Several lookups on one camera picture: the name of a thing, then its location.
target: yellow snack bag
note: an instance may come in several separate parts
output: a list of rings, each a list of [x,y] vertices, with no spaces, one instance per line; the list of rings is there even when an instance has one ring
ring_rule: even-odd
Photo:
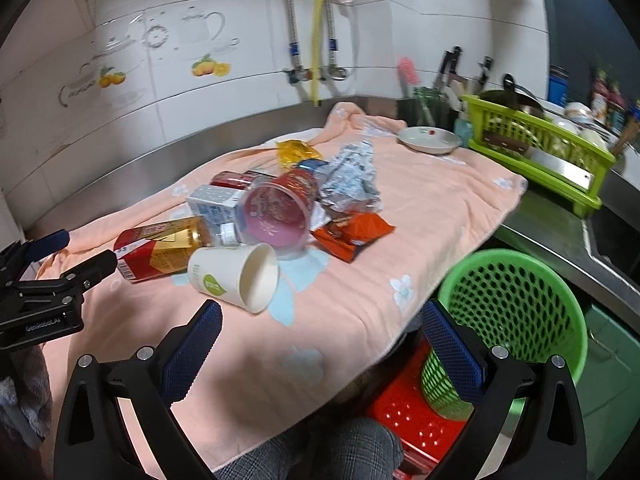
[[[294,164],[307,158],[318,158],[322,160],[322,155],[320,155],[318,150],[302,140],[276,142],[276,146],[278,147],[278,161],[285,170],[289,170]]]

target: white paper cup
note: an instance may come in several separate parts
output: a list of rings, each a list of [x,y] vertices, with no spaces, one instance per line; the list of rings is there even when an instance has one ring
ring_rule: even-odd
[[[207,247],[191,255],[187,273],[196,290],[258,314],[276,291],[280,267],[268,244]]]

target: gray plaid pants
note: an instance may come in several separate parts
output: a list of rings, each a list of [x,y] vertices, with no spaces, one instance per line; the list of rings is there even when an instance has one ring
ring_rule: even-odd
[[[309,442],[305,424],[246,453],[214,473],[218,480],[285,480]],[[322,439],[309,480],[391,480],[402,462],[398,437],[370,418],[354,418]]]

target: orange snack bag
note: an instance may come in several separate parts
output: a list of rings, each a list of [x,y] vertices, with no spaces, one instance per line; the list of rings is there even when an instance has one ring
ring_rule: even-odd
[[[311,234],[333,256],[351,263],[364,247],[394,230],[395,227],[377,213],[354,213],[335,219]]]

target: pink towel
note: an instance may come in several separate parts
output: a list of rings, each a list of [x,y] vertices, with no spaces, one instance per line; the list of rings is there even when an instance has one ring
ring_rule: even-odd
[[[522,177],[469,150],[438,157],[412,152],[393,135],[402,127],[402,121],[367,117],[341,103],[311,141],[329,158],[368,135],[381,215],[397,228],[351,264],[313,245],[301,258],[281,262],[276,295],[257,316],[222,304],[222,334],[186,399],[172,407],[210,468],[292,426],[379,360],[445,273],[518,204]],[[245,171],[275,160],[274,149],[260,147],[220,156],[174,186],[73,231],[68,248],[46,262],[40,277],[57,277],[113,248],[124,229],[188,216],[185,195],[221,170]],[[182,274],[131,284],[116,273],[85,298],[84,330],[44,349],[54,428],[76,359],[87,352],[102,362],[129,358],[186,323],[206,297]],[[130,405],[124,403],[123,411],[146,471],[162,478]],[[51,439],[48,444],[46,462]]]

